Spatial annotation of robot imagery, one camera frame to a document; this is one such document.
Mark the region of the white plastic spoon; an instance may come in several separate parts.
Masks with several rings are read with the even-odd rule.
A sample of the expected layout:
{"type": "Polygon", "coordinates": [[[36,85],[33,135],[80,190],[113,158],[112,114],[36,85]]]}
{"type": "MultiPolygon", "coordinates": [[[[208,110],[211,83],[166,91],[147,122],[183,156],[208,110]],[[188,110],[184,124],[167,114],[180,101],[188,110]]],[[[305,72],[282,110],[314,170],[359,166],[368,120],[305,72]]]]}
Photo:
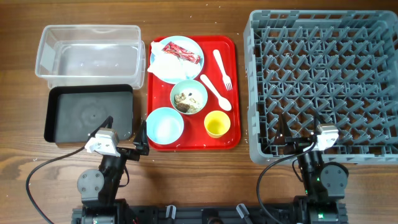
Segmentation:
{"type": "Polygon", "coordinates": [[[223,96],[221,96],[215,86],[212,84],[210,79],[205,75],[200,75],[200,80],[209,88],[209,90],[216,96],[218,104],[222,110],[231,111],[231,103],[223,96]]]}

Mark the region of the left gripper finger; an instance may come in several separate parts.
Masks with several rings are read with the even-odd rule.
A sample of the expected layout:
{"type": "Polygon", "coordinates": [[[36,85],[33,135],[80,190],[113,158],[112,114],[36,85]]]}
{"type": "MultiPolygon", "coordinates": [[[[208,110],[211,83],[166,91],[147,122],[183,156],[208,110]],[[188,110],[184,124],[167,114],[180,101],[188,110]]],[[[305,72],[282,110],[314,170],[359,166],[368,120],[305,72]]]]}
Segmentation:
{"type": "Polygon", "coordinates": [[[139,155],[148,156],[149,155],[149,143],[147,138],[147,123],[146,120],[143,120],[139,131],[137,132],[133,145],[135,145],[134,152],[139,155]]]}
{"type": "Polygon", "coordinates": [[[99,125],[92,133],[89,133],[89,137],[94,137],[95,134],[100,130],[100,128],[112,128],[113,125],[113,117],[112,116],[108,116],[104,122],[99,125]]]}

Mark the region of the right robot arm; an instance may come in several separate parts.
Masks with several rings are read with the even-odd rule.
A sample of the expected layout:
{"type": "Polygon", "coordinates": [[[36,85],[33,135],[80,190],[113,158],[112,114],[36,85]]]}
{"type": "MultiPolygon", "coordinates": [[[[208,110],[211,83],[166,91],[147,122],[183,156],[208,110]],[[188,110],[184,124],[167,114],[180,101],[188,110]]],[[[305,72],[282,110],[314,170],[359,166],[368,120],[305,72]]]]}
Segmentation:
{"type": "Polygon", "coordinates": [[[278,143],[284,154],[295,155],[306,190],[296,196],[289,208],[289,223],[346,223],[346,210],[339,200],[345,197],[348,169],[338,162],[325,162],[322,153],[339,137],[333,124],[314,119],[315,131],[309,137],[294,137],[283,114],[278,122],[278,143]]]}

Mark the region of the white napkin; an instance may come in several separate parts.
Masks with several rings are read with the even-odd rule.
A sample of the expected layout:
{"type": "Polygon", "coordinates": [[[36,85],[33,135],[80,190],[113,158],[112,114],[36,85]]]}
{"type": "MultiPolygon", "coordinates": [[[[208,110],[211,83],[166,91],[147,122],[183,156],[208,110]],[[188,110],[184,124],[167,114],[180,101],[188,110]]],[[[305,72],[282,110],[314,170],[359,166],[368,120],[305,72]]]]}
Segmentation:
{"type": "Polygon", "coordinates": [[[154,56],[154,61],[149,65],[149,72],[160,79],[185,80],[187,78],[180,60],[162,50],[165,47],[164,44],[152,42],[150,46],[152,47],[151,53],[154,56]]]}

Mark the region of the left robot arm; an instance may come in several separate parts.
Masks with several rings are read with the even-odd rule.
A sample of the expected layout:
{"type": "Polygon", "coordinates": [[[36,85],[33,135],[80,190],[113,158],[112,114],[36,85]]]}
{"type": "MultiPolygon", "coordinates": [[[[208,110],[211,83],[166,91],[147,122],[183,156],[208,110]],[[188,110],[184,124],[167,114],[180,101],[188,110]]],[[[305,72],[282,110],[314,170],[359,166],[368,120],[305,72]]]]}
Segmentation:
{"type": "Polygon", "coordinates": [[[147,123],[143,121],[133,140],[134,149],[119,147],[119,137],[112,128],[113,117],[106,120],[88,137],[84,148],[103,156],[97,169],[88,169],[78,178],[82,209],[74,210],[72,223],[138,223],[138,216],[125,199],[116,199],[123,174],[128,174],[127,161],[138,161],[149,154],[147,123]]]}

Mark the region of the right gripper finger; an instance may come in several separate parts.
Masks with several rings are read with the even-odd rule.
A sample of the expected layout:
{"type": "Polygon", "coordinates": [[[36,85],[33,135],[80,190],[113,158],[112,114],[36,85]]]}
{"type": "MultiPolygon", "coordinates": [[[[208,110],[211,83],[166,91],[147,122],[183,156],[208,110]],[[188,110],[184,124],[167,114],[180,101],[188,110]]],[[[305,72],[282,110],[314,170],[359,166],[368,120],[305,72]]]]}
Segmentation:
{"type": "Polygon", "coordinates": [[[318,125],[325,123],[325,120],[315,111],[313,114],[313,134],[319,134],[318,125]]]}
{"type": "Polygon", "coordinates": [[[290,128],[287,125],[285,114],[281,113],[279,115],[277,132],[275,135],[274,142],[276,144],[287,144],[287,143],[290,143],[291,140],[292,140],[292,133],[290,132],[290,128]]]}

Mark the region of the food scraps and rice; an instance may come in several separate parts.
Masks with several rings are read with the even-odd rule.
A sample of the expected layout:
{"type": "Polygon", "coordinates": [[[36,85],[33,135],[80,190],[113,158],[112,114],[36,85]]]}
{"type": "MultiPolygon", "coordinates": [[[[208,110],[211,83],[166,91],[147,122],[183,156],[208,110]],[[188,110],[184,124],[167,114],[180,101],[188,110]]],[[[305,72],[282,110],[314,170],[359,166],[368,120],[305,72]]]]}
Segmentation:
{"type": "Polygon", "coordinates": [[[194,114],[202,109],[203,99],[195,91],[182,91],[174,95],[174,105],[181,113],[194,114]]]}

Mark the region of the red snack wrapper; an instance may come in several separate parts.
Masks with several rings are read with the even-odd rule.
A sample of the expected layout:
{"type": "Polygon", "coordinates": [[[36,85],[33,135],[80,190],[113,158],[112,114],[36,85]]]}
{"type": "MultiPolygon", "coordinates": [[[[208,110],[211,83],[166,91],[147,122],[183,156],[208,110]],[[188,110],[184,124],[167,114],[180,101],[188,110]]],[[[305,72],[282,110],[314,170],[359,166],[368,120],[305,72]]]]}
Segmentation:
{"type": "Polygon", "coordinates": [[[166,44],[162,51],[167,54],[172,54],[178,59],[186,60],[194,64],[198,64],[201,60],[201,57],[198,54],[195,54],[173,42],[166,44]]]}

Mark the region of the white plastic fork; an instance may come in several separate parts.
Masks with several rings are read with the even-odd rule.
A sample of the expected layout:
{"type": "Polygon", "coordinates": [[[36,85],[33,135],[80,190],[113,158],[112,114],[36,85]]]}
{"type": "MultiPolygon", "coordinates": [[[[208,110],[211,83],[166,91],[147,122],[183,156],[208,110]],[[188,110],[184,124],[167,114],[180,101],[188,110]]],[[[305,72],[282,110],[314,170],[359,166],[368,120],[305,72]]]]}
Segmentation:
{"type": "Polygon", "coordinates": [[[220,51],[218,49],[214,49],[213,56],[214,56],[214,58],[215,58],[215,60],[217,62],[217,65],[218,65],[218,67],[220,69],[220,72],[222,74],[222,80],[223,80],[225,88],[228,91],[232,90],[233,86],[232,86],[231,78],[226,74],[226,70],[224,68],[224,63],[223,63],[223,60],[221,58],[220,51]]]}

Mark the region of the green bowl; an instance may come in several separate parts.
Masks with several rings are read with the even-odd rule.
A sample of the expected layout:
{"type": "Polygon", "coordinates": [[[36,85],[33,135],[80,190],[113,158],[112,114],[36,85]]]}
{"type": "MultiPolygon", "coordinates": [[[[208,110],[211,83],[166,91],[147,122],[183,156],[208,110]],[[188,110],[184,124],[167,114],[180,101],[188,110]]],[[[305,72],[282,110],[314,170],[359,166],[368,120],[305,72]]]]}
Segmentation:
{"type": "Polygon", "coordinates": [[[208,101],[208,92],[207,92],[206,88],[203,86],[203,84],[201,84],[200,82],[198,82],[196,80],[183,80],[183,81],[175,84],[170,92],[170,102],[175,109],[176,109],[176,107],[174,105],[174,95],[177,93],[180,93],[182,91],[192,91],[192,92],[195,91],[195,92],[199,93],[203,99],[202,109],[205,107],[205,105],[208,101]]]}

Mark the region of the light blue bowl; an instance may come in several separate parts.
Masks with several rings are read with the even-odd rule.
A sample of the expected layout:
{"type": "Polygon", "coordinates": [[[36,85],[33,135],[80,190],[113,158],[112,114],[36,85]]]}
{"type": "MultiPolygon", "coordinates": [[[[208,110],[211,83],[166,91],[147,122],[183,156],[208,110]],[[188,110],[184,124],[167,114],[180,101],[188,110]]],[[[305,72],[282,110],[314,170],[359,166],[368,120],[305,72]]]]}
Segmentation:
{"type": "Polygon", "coordinates": [[[184,130],[182,115],[173,108],[161,107],[151,112],[147,119],[147,137],[160,145],[172,144],[184,130]]]}

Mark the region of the yellow cup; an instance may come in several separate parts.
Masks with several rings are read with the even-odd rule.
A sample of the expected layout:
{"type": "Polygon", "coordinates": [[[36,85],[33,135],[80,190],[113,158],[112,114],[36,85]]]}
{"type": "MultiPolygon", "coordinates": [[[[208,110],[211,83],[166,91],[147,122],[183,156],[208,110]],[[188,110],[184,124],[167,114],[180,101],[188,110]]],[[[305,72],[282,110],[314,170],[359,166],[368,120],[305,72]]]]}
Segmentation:
{"type": "Polygon", "coordinates": [[[211,138],[220,138],[229,131],[231,120],[223,111],[211,111],[205,116],[204,126],[211,138]]]}

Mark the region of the light blue plate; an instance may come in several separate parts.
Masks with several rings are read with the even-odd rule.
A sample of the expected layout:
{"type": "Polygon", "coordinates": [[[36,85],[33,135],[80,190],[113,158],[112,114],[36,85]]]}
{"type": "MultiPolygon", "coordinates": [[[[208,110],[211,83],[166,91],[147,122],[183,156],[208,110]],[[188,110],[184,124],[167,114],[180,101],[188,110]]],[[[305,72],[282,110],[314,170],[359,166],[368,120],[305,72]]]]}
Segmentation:
{"type": "MultiPolygon", "coordinates": [[[[166,37],[160,41],[152,41],[152,42],[160,42],[161,44],[164,45],[168,44],[169,42],[173,42],[195,54],[198,54],[201,57],[201,60],[198,64],[194,64],[189,61],[179,59],[182,64],[185,75],[187,77],[186,80],[196,78],[202,71],[205,61],[204,53],[201,47],[193,39],[185,36],[175,35],[175,36],[166,37]]],[[[154,61],[154,56],[151,53],[151,48],[152,47],[150,47],[150,64],[154,61]]],[[[180,79],[160,79],[160,80],[170,84],[176,84],[180,81],[183,81],[180,79]]]]}

